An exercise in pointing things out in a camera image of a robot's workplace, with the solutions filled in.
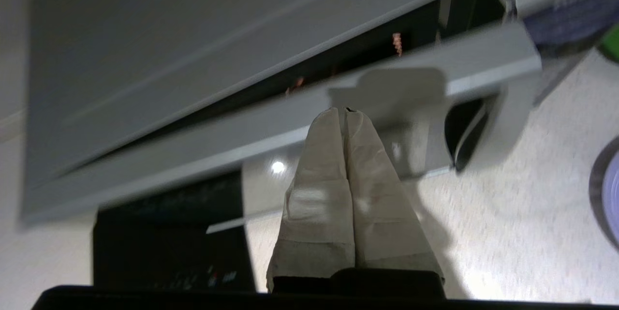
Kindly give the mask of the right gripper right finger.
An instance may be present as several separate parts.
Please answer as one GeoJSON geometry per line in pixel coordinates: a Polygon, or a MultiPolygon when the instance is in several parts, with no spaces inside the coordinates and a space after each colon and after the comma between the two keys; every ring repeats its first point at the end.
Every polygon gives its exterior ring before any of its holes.
{"type": "Polygon", "coordinates": [[[356,266],[443,276],[373,123],[362,112],[347,110],[345,125],[356,266]]]}

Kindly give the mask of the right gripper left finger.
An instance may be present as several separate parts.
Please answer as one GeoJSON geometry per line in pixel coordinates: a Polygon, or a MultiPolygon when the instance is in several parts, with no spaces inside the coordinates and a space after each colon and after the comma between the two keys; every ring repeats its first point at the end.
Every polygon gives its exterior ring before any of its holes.
{"type": "Polygon", "coordinates": [[[267,289],[281,278],[329,279],[355,265],[353,205],[337,109],[312,121],[285,193],[267,289]]]}

